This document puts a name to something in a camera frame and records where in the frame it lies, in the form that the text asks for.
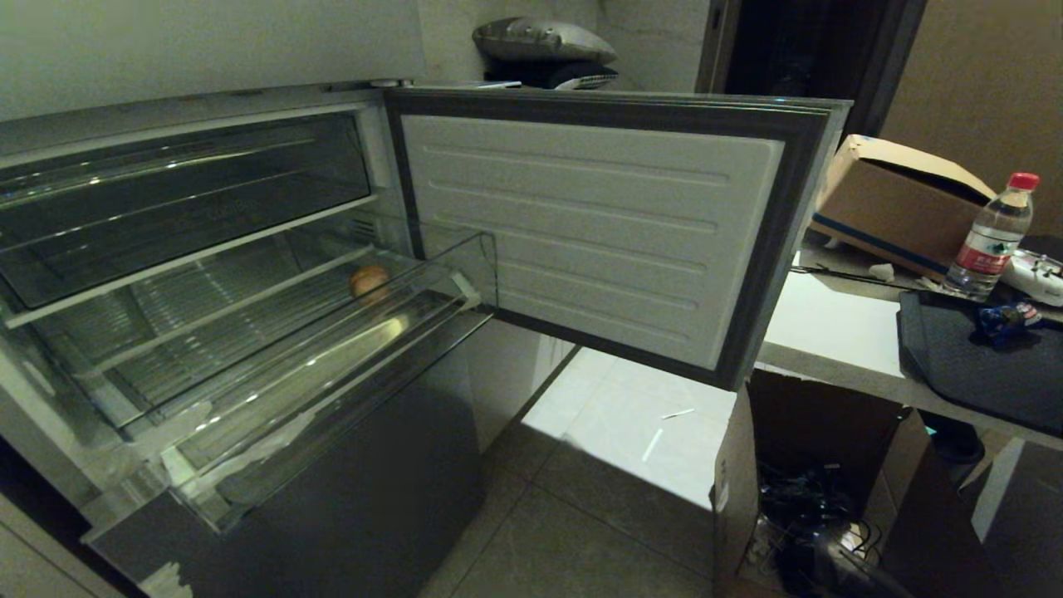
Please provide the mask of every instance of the red bottle cap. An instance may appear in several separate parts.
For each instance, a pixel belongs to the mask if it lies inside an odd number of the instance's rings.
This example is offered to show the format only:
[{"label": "red bottle cap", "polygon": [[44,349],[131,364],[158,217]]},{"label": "red bottle cap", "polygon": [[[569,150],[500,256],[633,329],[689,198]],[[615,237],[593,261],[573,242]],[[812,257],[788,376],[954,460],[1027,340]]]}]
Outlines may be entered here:
[{"label": "red bottle cap", "polygon": [[1031,172],[1015,172],[1011,175],[1011,180],[1008,181],[1008,186],[1032,191],[1037,188],[1037,183],[1040,182],[1041,176]]}]

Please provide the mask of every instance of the open cardboard box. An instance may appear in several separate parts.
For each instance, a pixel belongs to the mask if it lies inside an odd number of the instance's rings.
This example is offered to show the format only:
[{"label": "open cardboard box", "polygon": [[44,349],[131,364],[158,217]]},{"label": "open cardboard box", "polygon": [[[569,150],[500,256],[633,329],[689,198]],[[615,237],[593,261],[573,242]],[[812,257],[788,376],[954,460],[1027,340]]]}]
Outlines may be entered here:
[{"label": "open cardboard box", "polygon": [[830,163],[809,227],[942,279],[995,195],[954,161],[849,135]]},{"label": "open cardboard box", "polygon": [[716,458],[718,598],[787,595],[750,551],[760,514],[758,462],[778,468],[840,465],[863,519],[882,531],[879,565],[910,594],[1003,595],[914,410],[757,371],[739,393]]}]

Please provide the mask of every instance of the white device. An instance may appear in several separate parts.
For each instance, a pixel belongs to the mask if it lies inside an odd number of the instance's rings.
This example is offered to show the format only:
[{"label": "white device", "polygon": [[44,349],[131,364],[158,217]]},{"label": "white device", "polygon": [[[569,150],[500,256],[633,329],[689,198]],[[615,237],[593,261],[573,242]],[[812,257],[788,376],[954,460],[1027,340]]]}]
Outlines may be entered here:
[{"label": "white device", "polygon": [[1047,255],[1016,249],[1001,275],[1034,302],[1063,307],[1063,262]]}]

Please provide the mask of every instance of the table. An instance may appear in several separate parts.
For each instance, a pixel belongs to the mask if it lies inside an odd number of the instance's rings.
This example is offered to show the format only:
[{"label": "table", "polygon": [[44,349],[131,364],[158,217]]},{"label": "table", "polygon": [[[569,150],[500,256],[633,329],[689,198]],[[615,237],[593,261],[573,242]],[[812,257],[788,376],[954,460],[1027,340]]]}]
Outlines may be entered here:
[{"label": "table", "polygon": [[[795,262],[807,263],[808,256],[798,254]],[[788,275],[758,362],[1063,450],[1063,439],[950,404],[907,375],[897,340],[900,305],[865,295],[883,295],[885,287],[845,280],[842,291],[823,277]],[[898,292],[892,289],[894,296]]]}]

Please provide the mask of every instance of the gray pillow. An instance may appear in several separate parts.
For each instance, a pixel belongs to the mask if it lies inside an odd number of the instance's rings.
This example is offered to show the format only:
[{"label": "gray pillow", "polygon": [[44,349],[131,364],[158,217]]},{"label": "gray pillow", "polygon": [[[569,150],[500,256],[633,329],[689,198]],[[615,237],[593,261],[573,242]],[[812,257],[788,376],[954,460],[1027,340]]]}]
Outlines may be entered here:
[{"label": "gray pillow", "polygon": [[476,47],[500,61],[591,61],[608,64],[617,51],[581,27],[561,21],[512,17],[476,28]]}]

